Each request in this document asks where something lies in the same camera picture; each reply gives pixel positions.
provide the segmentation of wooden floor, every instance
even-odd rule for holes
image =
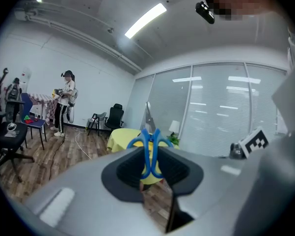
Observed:
[[[54,132],[47,128],[47,142],[44,141],[45,150],[43,150],[38,130],[33,129],[32,132],[33,139],[31,139],[30,131],[28,130],[28,148],[26,149],[24,144],[23,153],[25,155],[33,156],[35,162],[32,163],[31,160],[27,159],[15,160],[22,182],[18,182],[10,161],[0,167],[0,182],[3,188],[12,199],[21,203],[24,202],[36,189],[49,181],[50,167],[54,152],[62,142],[62,138],[55,137]],[[56,177],[58,174],[79,162],[89,160],[75,142],[75,136],[77,134],[78,131],[71,127],[67,127],[65,142],[54,157],[54,163],[51,168],[51,178]],[[77,136],[77,141],[81,148],[87,152],[92,159],[110,153],[107,151],[106,133],[103,133],[100,136],[98,136],[95,131],[92,131],[89,136],[87,136],[87,134],[79,134]],[[171,206],[170,188],[165,182],[157,183],[144,191],[143,195],[146,212],[164,232]]]

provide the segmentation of window blind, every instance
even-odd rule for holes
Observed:
[[[208,155],[229,155],[230,144],[249,131],[249,87],[243,64],[194,66],[179,147]]]
[[[135,81],[125,111],[124,127],[140,129],[153,78],[152,75]]]
[[[173,120],[181,125],[187,103],[190,73],[189,66],[155,76],[148,100],[155,125],[163,136],[170,135],[169,127]]]
[[[246,64],[250,78],[256,78],[251,83],[252,88],[252,127],[262,126],[269,142],[277,136],[277,108],[271,96],[286,79],[286,73],[266,66]]]

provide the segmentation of white wall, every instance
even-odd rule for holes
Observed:
[[[0,34],[0,76],[9,69],[3,86],[20,78],[27,67],[32,71],[27,92],[51,95],[64,86],[60,74],[73,72],[79,90],[75,125],[86,126],[93,113],[109,116],[115,103],[126,109],[134,76],[116,62],[95,47],[36,23],[11,21]]]
[[[267,47],[252,45],[225,45],[183,53],[183,46],[180,46],[180,48],[180,53],[182,54],[174,55],[174,53],[178,53],[177,49],[174,51],[167,51],[153,63],[147,65],[143,71],[136,74],[135,78],[142,78],[147,75],[179,66],[215,61],[256,62],[259,64],[279,67],[285,70],[289,69],[287,49],[285,52],[282,52]]]

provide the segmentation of blue chair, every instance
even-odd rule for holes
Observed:
[[[41,135],[41,129],[42,129],[42,127],[44,127],[44,130],[45,130],[45,141],[47,141],[47,138],[46,138],[46,129],[45,129],[45,123],[46,123],[46,121],[45,120],[42,120],[42,119],[38,119],[37,121],[35,121],[35,117],[29,115],[29,112],[30,112],[30,110],[31,110],[31,108],[33,106],[33,102],[32,102],[32,100],[30,99],[30,97],[29,97],[29,95],[27,93],[21,93],[21,101],[24,101],[25,102],[24,105],[21,105],[21,108],[23,107],[23,109],[20,111],[22,113],[21,114],[21,123],[24,123],[28,127],[30,127],[30,136],[31,136],[32,139],[33,139],[32,128],[39,129],[39,135],[40,135],[41,145],[43,146],[43,150],[45,150],[44,143],[43,143],[43,138],[42,138],[42,135]],[[31,120],[33,122],[27,124],[24,121],[25,116],[29,116],[29,118],[31,118]]]

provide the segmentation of table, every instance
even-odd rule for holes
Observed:
[[[115,129],[113,130],[113,132],[111,133],[108,143],[107,143],[107,148],[111,149],[111,152],[115,153],[121,150],[124,150],[127,148],[129,142],[134,139],[135,137],[137,137],[139,135],[141,131],[137,130],[137,129],[130,129],[130,128],[119,128],[119,129]],[[135,146],[143,146],[142,142],[136,142],[134,144]],[[159,146],[163,146],[163,147],[167,147],[167,144],[164,142],[160,142]],[[152,157],[153,157],[153,144],[151,142],[149,142],[149,151],[150,151],[150,163],[152,163]],[[161,172],[159,167],[158,167],[158,161],[156,163],[156,171],[157,172]],[[162,178],[157,178],[154,177],[154,175],[152,173],[149,174],[149,176],[145,179],[141,179],[142,183],[144,184],[153,184],[153,183],[157,183],[159,181],[161,181]]]
[[[49,125],[50,119],[54,119],[54,112],[57,107],[57,100],[46,94],[29,93],[28,94],[34,105],[41,104],[41,119],[46,120],[46,124]]]

